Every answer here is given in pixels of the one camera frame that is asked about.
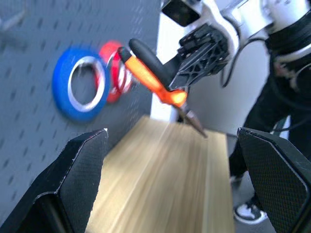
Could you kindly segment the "hidden finger of the black right gripper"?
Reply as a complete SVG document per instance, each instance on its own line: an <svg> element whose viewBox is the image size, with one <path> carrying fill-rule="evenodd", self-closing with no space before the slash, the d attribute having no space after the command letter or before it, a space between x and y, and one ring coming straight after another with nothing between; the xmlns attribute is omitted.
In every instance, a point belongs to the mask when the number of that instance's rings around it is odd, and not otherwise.
<svg viewBox="0 0 311 233"><path fill-rule="evenodd" d="M175 55L172 59L166 62L164 67L164 74L166 76L175 76L179 71L180 65L183 62L183 58L181 55Z"/></svg>

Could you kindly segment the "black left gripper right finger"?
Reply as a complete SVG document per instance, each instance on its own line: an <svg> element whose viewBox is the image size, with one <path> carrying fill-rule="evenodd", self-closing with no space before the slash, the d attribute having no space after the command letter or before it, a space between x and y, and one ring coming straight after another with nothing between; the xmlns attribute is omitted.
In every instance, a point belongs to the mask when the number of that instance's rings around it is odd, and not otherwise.
<svg viewBox="0 0 311 233"><path fill-rule="evenodd" d="M277 233L311 231L311 163L288 140L240 128L238 143L258 199Z"/></svg>

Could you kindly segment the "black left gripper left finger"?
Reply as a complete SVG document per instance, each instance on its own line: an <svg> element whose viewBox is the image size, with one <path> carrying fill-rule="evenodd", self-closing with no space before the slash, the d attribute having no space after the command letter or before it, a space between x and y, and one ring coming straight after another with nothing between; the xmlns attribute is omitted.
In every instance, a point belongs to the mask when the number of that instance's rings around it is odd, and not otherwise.
<svg viewBox="0 0 311 233"><path fill-rule="evenodd" d="M107 129L71 139L0 227L2 233L83 233L98 193Z"/></svg>

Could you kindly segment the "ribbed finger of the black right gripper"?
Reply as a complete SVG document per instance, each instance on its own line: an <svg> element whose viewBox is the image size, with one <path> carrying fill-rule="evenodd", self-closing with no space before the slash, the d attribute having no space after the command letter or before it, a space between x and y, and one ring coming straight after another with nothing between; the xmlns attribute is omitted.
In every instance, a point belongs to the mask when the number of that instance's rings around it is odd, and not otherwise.
<svg viewBox="0 0 311 233"><path fill-rule="evenodd" d="M227 64L228 51L220 47L201 47L180 65L169 88L184 88L201 78L219 73Z"/></svg>

